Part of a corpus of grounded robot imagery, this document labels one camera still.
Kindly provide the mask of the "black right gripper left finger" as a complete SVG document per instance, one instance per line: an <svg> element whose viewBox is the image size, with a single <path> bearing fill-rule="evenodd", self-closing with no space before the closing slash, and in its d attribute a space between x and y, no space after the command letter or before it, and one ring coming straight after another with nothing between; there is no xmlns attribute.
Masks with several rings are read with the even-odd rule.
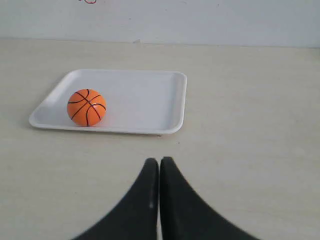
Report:
<svg viewBox="0 0 320 240"><path fill-rule="evenodd" d="M159 165L145 160L119 203L76 240L156 240L158 238Z"/></svg>

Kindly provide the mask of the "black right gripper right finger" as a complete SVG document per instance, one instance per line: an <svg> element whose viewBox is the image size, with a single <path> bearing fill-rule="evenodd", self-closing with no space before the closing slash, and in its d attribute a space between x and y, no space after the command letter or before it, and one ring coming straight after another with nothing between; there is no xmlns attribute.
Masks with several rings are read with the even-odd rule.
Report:
<svg viewBox="0 0 320 240"><path fill-rule="evenodd" d="M213 210L190 186L172 157L160 163L159 210L164 240L255 240Z"/></svg>

